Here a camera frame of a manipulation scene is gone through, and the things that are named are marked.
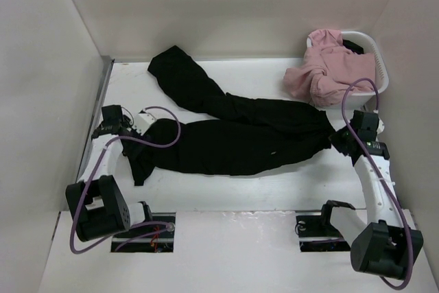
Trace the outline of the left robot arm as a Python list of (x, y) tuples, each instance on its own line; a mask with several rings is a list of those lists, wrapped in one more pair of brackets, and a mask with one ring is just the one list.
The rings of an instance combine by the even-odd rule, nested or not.
[(91, 154), (78, 182), (68, 185), (67, 203), (74, 216), (73, 225), (82, 242), (115, 235), (132, 229), (139, 237), (147, 237), (154, 220), (146, 202), (127, 204), (115, 180), (117, 161), (123, 153), (122, 140), (112, 139), (130, 133), (129, 119), (119, 105), (102, 108), (102, 122), (91, 136)]

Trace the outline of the black trousers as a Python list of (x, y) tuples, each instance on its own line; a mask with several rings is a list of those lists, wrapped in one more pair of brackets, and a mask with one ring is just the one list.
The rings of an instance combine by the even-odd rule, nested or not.
[(153, 57), (148, 71), (179, 107), (209, 118), (187, 124), (159, 119), (144, 134), (145, 145), (125, 142), (137, 186), (156, 168), (250, 176), (331, 147), (334, 129), (325, 112), (302, 102), (225, 93), (179, 47)]

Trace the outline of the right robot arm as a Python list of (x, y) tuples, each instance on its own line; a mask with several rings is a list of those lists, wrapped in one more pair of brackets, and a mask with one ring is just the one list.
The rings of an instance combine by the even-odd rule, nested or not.
[(349, 124), (330, 137), (335, 149), (351, 158), (367, 220), (359, 218), (353, 205), (329, 200), (318, 227), (326, 235), (339, 231), (351, 248), (354, 271), (404, 281), (423, 247), (423, 235), (410, 228), (396, 198), (390, 154), (387, 145), (377, 141), (379, 124), (376, 113), (356, 110)]

